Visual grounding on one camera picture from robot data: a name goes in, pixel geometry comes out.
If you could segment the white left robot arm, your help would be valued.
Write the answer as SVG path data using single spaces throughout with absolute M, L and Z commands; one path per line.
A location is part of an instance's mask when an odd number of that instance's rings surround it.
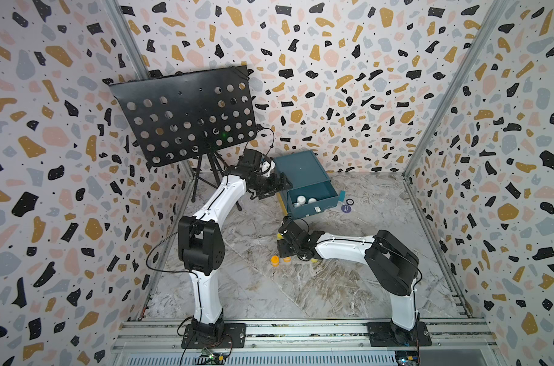
M 258 168 L 231 166 L 229 171 L 206 204 L 178 225 L 179 259 L 190 274 L 195 299 L 191 330 L 212 344 L 219 343 L 224 334 L 217 270 L 226 252 L 222 227 L 228 214 L 247 192 L 262 200 L 291 188 L 286 174 L 277 172 L 274 163 Z

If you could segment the teal drawer cabinet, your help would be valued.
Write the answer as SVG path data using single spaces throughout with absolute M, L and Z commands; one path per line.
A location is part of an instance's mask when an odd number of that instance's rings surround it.
M 278 197 L 286 216 L 294 219 L 306 218 L 336 207 L 339 193 L 318 158 L 310 150 L 274 158 L 276 172 L 286 174 L 292 188 L 279 192 Z M 306 198 L 305 204 L 298 204 L 298 196 Z M 317 202 L 308 204 L 310 198 Z

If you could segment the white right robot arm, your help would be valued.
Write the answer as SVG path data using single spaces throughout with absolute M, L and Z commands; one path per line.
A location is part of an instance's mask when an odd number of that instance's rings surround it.
M 391 322 L 387 335 L 400 345 L 416 341 L 417 311 L 415 286 L 421 277 L 419 258 L 387 230 L 374 236 L 340 236 L 324 231 L 309 232 L 285 217 L 278 229 L 278 253 L 282 258 L 339 259 L 368 266 L 391 299 Z

